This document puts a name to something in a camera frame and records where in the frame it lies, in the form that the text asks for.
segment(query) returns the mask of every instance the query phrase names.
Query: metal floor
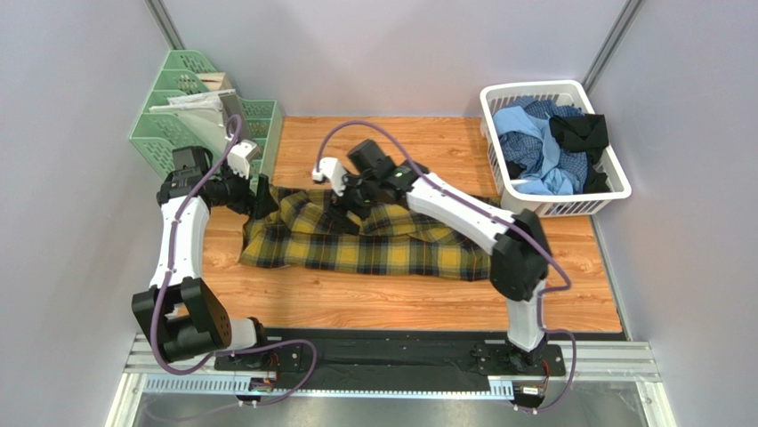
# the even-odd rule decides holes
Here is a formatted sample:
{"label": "metal floor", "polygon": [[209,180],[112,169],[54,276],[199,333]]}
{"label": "metal floor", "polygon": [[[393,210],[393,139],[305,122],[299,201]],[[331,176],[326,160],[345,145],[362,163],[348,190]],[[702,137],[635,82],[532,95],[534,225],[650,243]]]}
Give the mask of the metal floor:
{"label": "metal floor", "polygon": [[[560,392],[549,390],[547,400]],[[530,416],[514,412],[508,402],[444,399],[363,399],[293,397],[272,407],[235,407],[182,426],[324,426],[399,427],[640,427],[647,426],[635,383],[577,383],[554,411]],[[142,408],[158,416],[183,417],[234,402],[229,396],[143,394],[133,426],[169,425],[148,418]]]}

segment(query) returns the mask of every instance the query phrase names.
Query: white cable connector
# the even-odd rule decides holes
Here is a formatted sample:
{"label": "white cable connector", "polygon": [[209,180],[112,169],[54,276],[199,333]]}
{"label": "white cable connector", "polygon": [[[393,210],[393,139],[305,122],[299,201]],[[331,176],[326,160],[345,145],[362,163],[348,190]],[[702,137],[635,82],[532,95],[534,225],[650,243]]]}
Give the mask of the white cable connector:
{"label": "white cable connector", "polygon": [[347,171],[339,160],[334,157],[323,157],[319,162],[319,170],[316,171],[316,167],[314,167],[310,172],[310,177],[318,183],[329,181],[336,195],[341,197],[345,191],[343,176],[346,174]]}
{"label": "white cable connector", "polygon": [[539,389],[537,387],[521,387],[521,392],[532,396],[539,396]]}
{"label": "white cable connector", "polygon": [[[237,403],[237,405],[238,405],[239,407],[243,407],[243,406],[245,405],[245,401],[244,401],[244,400],[240,400],[240,401]],[[258,408],[258,401],[257,401],[257,400],[250,400],[250,405],[249,405],[249,406],[250,406],[250,407],[253,407],[253,409],[257,409],[257,408]]]}
{"label": "white cable connector", "polygon": [[250,162],[260,157],[261,152],[258,144],[244,140],[232,147],[226,161],[234,174],[250,178]]}

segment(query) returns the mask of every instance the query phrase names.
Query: black cloth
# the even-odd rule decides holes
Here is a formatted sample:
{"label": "black cloth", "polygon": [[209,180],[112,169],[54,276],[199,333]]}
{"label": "black cloth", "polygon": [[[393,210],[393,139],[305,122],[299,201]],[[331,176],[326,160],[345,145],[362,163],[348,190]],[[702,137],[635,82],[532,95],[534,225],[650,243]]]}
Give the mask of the black cloth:
{"label": "black cloth", "polygon": [[587,181],[584,194],[608,193],[608,176],[597,172],[594,165],[600,162],[608,147],[608,127],[602,114],[585,114],[581,117],[550,118],[550,133],[558,145],[571,153],[587,153]]}
{"label": "black cloth", "polygon": [[524,172],[524,167],[516,162],[505,162],[505,167],[508,168],[508,176],[512,180],[518,180],[521,173]]}
{"label": "black cloth", "polygon": [[587,172],[587,182],[585,182],[585,187],[582,190],[583,194],[610,193],[607,180],[608,176],[605,173],[595,171],[595,168],[590,165]]}
{"label": "black cloth", "polygon": [[581,117],[550,118],[550,133],[562,149],[570,153],[586,152],[587,160],[596,165],[608,147],[608,127],[602,114]]}

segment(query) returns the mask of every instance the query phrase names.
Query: green plastic organizer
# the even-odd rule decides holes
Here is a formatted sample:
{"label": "green plastic organizer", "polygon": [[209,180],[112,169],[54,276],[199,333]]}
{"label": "green plastic organizer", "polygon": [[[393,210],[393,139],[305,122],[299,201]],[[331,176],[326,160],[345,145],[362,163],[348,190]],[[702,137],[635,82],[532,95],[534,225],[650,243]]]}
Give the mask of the green plastic organizer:
{"label": "green plastic organizer", "polygon": [[[167,105],[168,98],[207,92],[198,78],[200,73],[214,73],[216,68],[198,51],[170,51],[157,77],[130,140],[134,147],[158,172],[161,178],[173,170],[171,152],[174,149],[199,145],[210,149],[214,158],[221,153],[192,132],[174,114],[150,113],[155,105]],[[250,188],[255,191],[258,174],[273,176],[282,130],[282,115],[276,101],[252,101],[239,98],[245,121],[253,141],[263,150],[263,157],[250,163]]]}

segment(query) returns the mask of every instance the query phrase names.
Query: robotic arm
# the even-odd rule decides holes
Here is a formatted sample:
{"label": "robotic arm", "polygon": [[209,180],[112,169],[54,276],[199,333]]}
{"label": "robotic arm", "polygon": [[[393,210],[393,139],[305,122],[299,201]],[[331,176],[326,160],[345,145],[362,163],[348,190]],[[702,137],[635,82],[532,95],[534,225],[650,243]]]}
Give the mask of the robotic arm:
{"label": "robotic arm", "polygon": [[[225,205],[238,214],[266,216],[271,203],[268,179],[259,178],[258,197],[249,189],[249,157],[257,146],[243,141],[236,145],[221,167],[220,176],[206,182],[181,213],[172,246],[172,224],[191,189],[210,170],[210,153],[201,147],[173,152],[174,172],[169,173],[157,193],[164,219],[160,257],[148,291],[135,294],[132,310],[142,332],[149,336],[157,293],[163,285],[169,252],[173,270],[165,291],[162,315],[157,322],[158,349],[168,363],[191,359],[216,350],[239,350],[265,342],[263,327],[255,318],[229,318],[227,311],[202,279],[202,249],[206,225],[213,206]],[[183,304],[187,315],[176,316]]]}
{"label": "robotic arm", "polygon": [[[547,261],[506,225],[476,214],[462,203],[515,223],[549,253],[536,215],[528,210],[514,214],[483,203],[453,188],[422,165],[420,170],[425,176],[419,176],[408,161],[395,165],[371,140],[352,149],[348,158],[358,170],[357,175],[348,173],[332,157],[322,158],[318,170],[312,171],[314,181],[331,183],[337,195],[335,207],[365,219],[375,203],[404,205],[447,224],[481,246],[492,257],[490,281],[508,304],[511,325],[508,340],[515,347],[510,361],[522,368],[539,364],[546,339],[537,322],[536,295],[545,286]],[[345,229],[357,233],[356,228]]]}

